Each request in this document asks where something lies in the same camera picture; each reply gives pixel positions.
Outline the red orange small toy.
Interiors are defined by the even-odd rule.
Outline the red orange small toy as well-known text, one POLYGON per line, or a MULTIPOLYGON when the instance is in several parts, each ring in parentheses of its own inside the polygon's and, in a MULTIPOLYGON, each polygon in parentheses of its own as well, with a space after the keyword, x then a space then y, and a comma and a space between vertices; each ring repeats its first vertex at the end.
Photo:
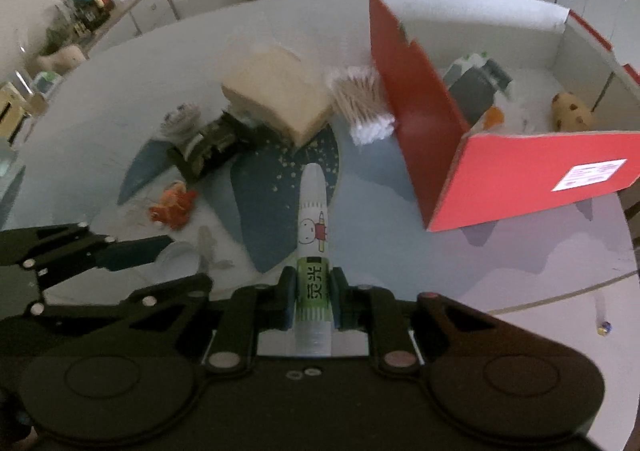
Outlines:
POLYGON ((150 222, 171 230, 182 229, 189 223, 197 197, 198 193, 189 190, 184 182, 173 182, 163 191, 158 202, 149 207, 150 222))

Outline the white side cabinet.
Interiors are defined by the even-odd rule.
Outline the white side cabinet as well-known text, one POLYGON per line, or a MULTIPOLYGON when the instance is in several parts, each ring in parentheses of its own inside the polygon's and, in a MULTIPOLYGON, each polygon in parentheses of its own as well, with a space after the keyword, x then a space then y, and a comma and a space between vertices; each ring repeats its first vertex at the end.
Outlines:
POLYGON ((47 29, 46 44, 32 63, 37 70, 65 73, 82 60, 178 20, 172 0, 118 0, 99 16, 93 31, 79 19, 62 23, 61 29, 47 29))

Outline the white green glue tube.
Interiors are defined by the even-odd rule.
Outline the white green glue tube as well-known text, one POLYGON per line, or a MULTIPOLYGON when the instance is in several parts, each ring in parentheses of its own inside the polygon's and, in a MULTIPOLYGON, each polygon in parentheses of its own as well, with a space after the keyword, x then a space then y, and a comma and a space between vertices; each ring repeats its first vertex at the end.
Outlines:
POLYGON ((319 164, 309 163, 300 178, 297 217, 297 356, 324 358, 332 353, 328 220, 326 177, 319 164))

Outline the green white tissue pack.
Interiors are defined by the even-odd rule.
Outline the green white tissue pack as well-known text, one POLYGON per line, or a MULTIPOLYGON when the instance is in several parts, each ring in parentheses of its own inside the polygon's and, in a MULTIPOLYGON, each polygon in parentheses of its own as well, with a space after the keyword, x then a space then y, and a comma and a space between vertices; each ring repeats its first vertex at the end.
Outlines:
POLYGON ((442 81, 470 126, 491 106, 512 99, 511 76, 486 52, 473 52, 454 60, 442 81))

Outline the blue round placemat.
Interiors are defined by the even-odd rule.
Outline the blue round placemat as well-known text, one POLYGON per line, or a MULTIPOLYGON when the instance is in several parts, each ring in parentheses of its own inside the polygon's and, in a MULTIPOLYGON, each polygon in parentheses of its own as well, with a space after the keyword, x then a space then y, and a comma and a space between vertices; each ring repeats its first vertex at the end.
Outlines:
POLYGON ((332 199, 340 153, 331 127, 300 149, 262 138, 253 150, 235 156, 193 186, 198 197, 189 223, 172 230, 151 219, 149 208, 182 176, 172 159, 172 145, 152 139, 134 157, 113 211, 103 215, 103 225, 126 240, 169 234, 191 243, 212 270, 236 267, 267 273, 296 249, 300 181, 309 163, 321 166, 326 197, 332 199))

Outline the bagged bread slice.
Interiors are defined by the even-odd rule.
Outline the bagged bread slice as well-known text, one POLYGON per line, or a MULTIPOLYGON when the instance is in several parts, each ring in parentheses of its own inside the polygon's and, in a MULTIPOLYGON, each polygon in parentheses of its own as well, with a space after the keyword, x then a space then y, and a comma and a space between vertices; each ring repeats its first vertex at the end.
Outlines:
POLYGON ((279 46, 246 58, 222 80, 221 89, 235 107, 297 148, 308 144, 333 112, 322 72, 279 46))

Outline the white round lid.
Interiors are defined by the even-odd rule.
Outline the white round lid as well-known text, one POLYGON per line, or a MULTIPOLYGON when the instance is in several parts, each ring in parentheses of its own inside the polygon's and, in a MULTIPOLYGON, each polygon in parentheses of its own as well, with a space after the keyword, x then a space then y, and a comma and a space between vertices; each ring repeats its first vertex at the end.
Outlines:
POLYGON ((149 280, 153 284, 195 275, 201 267, 202 257, 195 246, 186 242, 174 242, 163 249, 154 261, 149 280))

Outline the tan plush toy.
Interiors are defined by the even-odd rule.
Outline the tan plush toy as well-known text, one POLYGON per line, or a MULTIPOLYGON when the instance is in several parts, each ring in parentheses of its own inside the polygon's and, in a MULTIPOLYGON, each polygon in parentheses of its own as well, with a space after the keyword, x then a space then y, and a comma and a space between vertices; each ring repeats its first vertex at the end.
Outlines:
POLYGON ((591 130, 594 119, 584 101, 575 94, 556 94, 551 102, 552 125, 559 133, 575 133, 591 130))

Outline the black snack packet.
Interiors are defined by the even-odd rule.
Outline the black snack packet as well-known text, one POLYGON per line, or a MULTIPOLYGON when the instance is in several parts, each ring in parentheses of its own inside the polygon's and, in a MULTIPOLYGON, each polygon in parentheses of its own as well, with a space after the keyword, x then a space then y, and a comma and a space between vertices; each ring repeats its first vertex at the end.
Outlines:
POLYGON ((197 130, 183 148, 168 148, 167 157, 183 179, 194 184, 257 147, 256 130, 224 112, 197 130))

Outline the bag of cotton swabs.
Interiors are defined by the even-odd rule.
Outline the bag of cotton swabs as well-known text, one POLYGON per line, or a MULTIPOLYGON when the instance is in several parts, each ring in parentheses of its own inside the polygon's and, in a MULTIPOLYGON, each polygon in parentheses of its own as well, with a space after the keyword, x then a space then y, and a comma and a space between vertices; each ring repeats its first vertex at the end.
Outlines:
POLYGON ((387 104, 381 75, 374 67, 357 66, 329 70, 328 85, 336 112, 348 123, 356 146, 371 145, 393 135, 395 116, 387 104))

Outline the red cardboard box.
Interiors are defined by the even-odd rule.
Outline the red cardboard box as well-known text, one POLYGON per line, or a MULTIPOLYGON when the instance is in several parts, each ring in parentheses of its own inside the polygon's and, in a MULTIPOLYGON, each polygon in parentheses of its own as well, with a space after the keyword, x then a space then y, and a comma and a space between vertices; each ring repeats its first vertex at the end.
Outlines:
POLYGON ((371 56, 423 225, 446 231, 603 196, 639 177, 639 78, 574 11, 540 0, 369 0, 371 56), (470 126, 442 81, 477 52, 512 99, 470 126), (551 102, 584 101, 591 130, 559 133, 551 102))

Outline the monster face plush pouch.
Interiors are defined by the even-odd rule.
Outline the monster face plush pouch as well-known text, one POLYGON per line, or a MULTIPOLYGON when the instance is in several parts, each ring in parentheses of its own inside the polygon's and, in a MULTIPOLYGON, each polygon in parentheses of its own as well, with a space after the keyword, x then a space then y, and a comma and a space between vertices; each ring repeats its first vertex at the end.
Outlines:
POLYGON ((164 117, 160 133, 174 145, 182 145, 193 138, 201 124, 201 109, 197 104, 180 104, 164 117))

